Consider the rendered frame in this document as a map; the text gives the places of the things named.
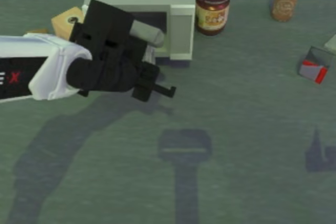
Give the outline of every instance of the table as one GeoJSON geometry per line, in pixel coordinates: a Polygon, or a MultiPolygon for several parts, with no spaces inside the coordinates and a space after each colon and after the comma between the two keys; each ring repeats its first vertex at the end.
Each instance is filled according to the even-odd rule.
{"type": "MultiPolygon", "coordinates": [[[[81,3],[0,0],[1,33],[51,28],[81,3]]],[[[335,223],[336,175],[308,172],[305,152],[315,128],[323,147],[336,145],[336,71],[317,85],[296,64],[336,32],[336,1],[300,0],[289,23],[268,3],[232,0],[224,33],[195,35],[188,68],[162,66],[174,99],[0,104],[0,222],[335,223]]]]}

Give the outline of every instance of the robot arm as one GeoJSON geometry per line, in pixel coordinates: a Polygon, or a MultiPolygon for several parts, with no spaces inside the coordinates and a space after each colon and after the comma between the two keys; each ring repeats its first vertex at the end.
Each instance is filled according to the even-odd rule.
{"type": "Polygon", "coordinates": [[[160,69],[143,61],[153,43],[131,35],[133,22],[131,14],[92,0],[70,41],[46,34],[0,36],[0,101],[132,88],[132,96],[144,102],[152,91],[173,97],[175,87],[155,84],[160,69]]]}

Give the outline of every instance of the red letter x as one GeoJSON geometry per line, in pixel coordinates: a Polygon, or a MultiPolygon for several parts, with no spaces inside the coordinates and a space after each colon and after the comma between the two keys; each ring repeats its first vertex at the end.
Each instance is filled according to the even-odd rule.
{"type": "Polygon", "coordinates": [[[20,75],[20,72],[11,72],[11,80],[9,81],[9,83],[13,83],[13,82],[16,82],[18,83],[19,82],[19,75],[20,75]]]}

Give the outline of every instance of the jar label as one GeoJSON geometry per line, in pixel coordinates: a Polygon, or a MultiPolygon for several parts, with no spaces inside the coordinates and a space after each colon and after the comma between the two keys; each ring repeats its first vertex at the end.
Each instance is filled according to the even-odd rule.
{"type": "Polygon", "coordinates": [[[196,16],[198,18],[198,26],[204,30],[219,30],[226,24],[229,13],[229,6],[222,10],[206,10],[200,6],[196,6],[196,16]]]}

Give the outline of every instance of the jar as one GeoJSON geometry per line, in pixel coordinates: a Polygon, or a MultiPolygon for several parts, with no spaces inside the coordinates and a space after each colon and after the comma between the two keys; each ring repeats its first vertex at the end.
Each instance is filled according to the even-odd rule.
{"type": "Polygon", "coordinates": [[[230,0],[196,0],[196,29],[204,35],[214,36],[223,31],[230,0]]]}

